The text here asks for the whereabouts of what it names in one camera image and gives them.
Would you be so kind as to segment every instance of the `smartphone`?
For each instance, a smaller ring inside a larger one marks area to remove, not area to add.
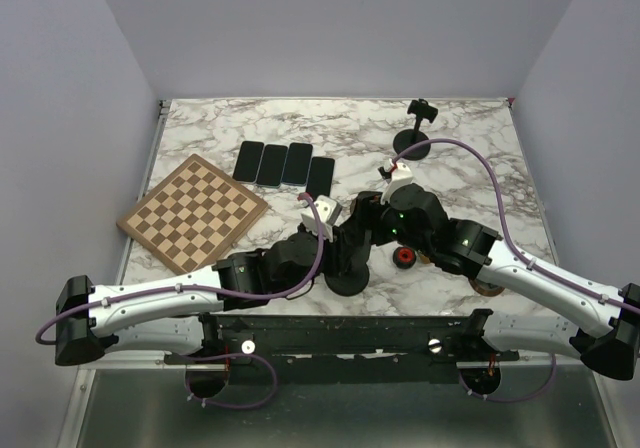
[[[256,181],[263,150],[264,143],[261,141],[243,141],[233,170],[233,179],[242,183]]]
[[[331,196],[333,182],[333,168],[336,161],[333,158],[314,156],[311,158],[307,193],[315,200],[320,195]]]
[[[256,185],[271,188],[280,186],[284,162],[287,159],[287,150],[287,147],[282,145],[267,145],[264,147]]]
[[[304,186],[309,177],[313,146],[309,143],[291,143],[284,163],[282,182],[285,185]]]

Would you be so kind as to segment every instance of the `black stand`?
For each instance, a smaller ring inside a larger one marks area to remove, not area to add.
[[[411,101],[407,113],[409,115],[416,115],[416,123],[413,126],[413,130],[402,130],[393,139],[393,149],[398,154],[416,143],[429,139],[427,135],[420,131],[420,124],[425,118],[429,120],[429,123],[433,123],[436,116],[438,116],[438,109],[429,106],[429,103],[421,98]],[[404,158],[412,161],[422,160],[429,154],[430,150],[431,145],[422,146],[405,155]]]

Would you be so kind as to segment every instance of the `metal floor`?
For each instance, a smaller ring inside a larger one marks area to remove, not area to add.
[[[528,393],[548,367],[503,370],[502,396]],[[559,366],[555,386],[519,404],[467,397],[425,383],[284,386],[249,412],[186,401],[181,370],[99,370],[81,447],[614,447],[593,375]],[[261,387],[238,388],[234,401]]]

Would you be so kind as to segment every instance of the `white marble surface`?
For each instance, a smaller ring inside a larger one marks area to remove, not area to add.
[[[487,157],[498,174],[516,243],[551,261],[551,251],[538,211],[513,122],[505,101],[433,100],[440,113],[433,126],[423,123],[431,137],[456,138]],[[240,143],[260,140],[288,145],[307,142],[315,155],[335,158],[332,197],[344,207],[363,190],[383,190],[377,168],[393,155],[392,140],[413,126],[406,114],[408,100],[174,100],[162,137],[150,188],[192,153],[198,153],[227,173],[233,171]],[[415,182],[436,193],[448,214],[470,218],[499,229],[496,201],[480,163],[461,148],[435,145],[429,156],[409,162]],[[270,205],[233,251],[269,247],[293,233],[300,221],[300,188],[250,188]],[[420,263],[409,271],[391,261],[397,245],[373,248],[371,281],[360,295],[342,298],[319,277],[305,297],[276,300],[250,310],[271,314],[327,315],[464,315],[490,307],[514,314],[544,308],[513,292],[486,298],[468,281]],[[156,280],[172,273],[145,248],[134,242],[126,283]]]

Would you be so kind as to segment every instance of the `wooden chessboard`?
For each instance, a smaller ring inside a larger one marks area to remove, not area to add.
[[[204,158],[191,155],[117,224],[183,274],[215,263],[267,206]]]

